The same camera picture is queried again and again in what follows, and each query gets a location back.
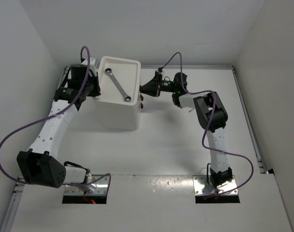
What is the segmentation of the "large silver ratchet wrench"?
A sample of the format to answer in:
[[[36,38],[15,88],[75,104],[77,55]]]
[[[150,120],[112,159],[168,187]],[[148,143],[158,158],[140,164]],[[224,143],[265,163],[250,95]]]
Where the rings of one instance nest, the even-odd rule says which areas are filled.
[[[130,102],[132,98],[125,92],[119,81],[116,79],[116,77],[113,74],[113,71],[111,68],[106,68],[105,69],[105,74],[110,77],[111,81],[114,83],[118,91],[121,93],[123,100],[125,102]]]

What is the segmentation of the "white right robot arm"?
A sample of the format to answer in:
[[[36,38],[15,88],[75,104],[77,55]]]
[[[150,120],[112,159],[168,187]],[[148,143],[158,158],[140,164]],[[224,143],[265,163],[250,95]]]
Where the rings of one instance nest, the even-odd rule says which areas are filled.
[[[187,90],[187,75],[178,72],[174,79],[165,80],[162,69],[155,71],[154,77],[140,86],[140,92],[159,97],[161,92],[171,92],[172,101],[179,108],[195,109],[200,126],[205,130],[210,151],[209,185],[217,187],[232,180],[233,172],[225,153],[224,128],[228,114],[216,92],[190,93]]]

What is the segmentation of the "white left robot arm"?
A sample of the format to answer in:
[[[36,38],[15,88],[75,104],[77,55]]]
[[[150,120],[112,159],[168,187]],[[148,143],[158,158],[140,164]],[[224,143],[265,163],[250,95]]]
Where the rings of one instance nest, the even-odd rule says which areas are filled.
[[[142,108],[141,63],[104,56],[82,59],[69,65],[55,92],[50,114],[38,137],[17,163],[28,184],[59,188],[92,183],[88,168],[58,160],[63,136],[87,98],[92,98],[95,116],[105,129],[135,131]]]

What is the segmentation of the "white drawer organizer cabinet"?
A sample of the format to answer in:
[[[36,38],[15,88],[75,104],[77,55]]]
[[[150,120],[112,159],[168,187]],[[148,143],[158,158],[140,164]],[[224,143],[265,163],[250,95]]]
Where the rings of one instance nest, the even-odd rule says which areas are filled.
[[[105,69],[111,68],[125,92],[132,98],[125,102]],[[125,58],[102,57],[99,68],[101,95],[94,97],[96,116],[106,129],[135,131],[140,125],[141,63]]]

